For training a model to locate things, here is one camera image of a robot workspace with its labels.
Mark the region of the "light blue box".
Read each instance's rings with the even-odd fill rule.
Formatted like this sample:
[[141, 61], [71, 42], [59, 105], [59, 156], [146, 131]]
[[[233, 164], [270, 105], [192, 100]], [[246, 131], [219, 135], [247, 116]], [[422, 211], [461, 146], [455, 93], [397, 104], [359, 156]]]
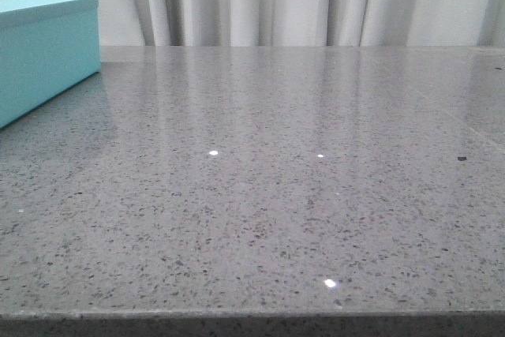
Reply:
[[98, 72], [99, 0], [1, 0], [1, 125]]

